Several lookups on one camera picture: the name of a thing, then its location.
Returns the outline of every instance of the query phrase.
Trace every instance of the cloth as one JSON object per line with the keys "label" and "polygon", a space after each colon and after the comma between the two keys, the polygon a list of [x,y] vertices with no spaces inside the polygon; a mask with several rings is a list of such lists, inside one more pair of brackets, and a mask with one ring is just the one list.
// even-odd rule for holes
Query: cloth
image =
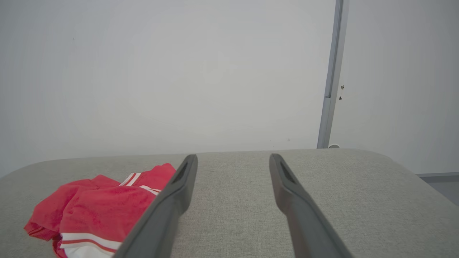
{"label": "cloth", "polygon": [[62,185],[35,207],[24,229],[52,239],[60,258],[110,257],[174,173],[167,163],[121,184],[98,175]]}

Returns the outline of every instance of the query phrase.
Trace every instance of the gray fabric surface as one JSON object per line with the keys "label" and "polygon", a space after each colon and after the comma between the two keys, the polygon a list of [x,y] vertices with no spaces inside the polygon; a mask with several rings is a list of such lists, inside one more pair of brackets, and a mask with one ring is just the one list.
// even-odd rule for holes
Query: gray fabric surface
{"label": "gray fabric surface", "polygon": [[[198,154],[189,210],[172,257],[293,257],[274,202],[270,151]],[[386,156],[343,149],[279,151],[355,257],[459,257],[459,207]],[[34,206],[60,185],[132,172],[186,155],[67,159],[0,179],[0,253],[53,257],[51,244],[22,229]]]}

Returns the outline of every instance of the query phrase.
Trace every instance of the metal frame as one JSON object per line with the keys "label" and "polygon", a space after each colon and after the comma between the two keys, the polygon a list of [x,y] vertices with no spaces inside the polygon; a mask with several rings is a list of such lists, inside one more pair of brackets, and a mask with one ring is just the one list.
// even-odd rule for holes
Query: metal frame
{"label": "metal frame", "polygon": [[341,74],[348,11],[349,0],[336,0],[335,21],[333,22],[333,36],[331,38],[330,58],[325,84],[325,97],[322,107],[322,118],[320,120],[319,139],[317,140],[318,149],[328,148],[330,141],[331,123],[335,112],[336,94]]}

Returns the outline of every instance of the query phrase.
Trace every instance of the red garment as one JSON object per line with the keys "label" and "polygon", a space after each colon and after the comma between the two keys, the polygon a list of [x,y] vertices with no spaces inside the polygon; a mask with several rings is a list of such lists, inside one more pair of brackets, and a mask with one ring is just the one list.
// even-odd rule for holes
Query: red garment
{"label": "red garment", "polygon": [[24,229],[53,239],[57,257],[110,257],[174,173],[167,163],[121,184],[98,175],[63,185],[35,207]]}

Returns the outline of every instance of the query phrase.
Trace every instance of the shirt sleeve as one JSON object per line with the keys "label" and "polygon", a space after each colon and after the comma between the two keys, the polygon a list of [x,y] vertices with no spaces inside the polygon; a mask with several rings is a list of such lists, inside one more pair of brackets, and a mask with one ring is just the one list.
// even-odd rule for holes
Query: shirt sleeve
{"label": "shirt sleeve", "polygon": [[63,211],[79,192],[117,186],[119,182],[105,176],[93,180],[74,181],[59,187],[49,197],[35,206],[32,217],[24,229],[29,236],[49,241],[59,235]]}

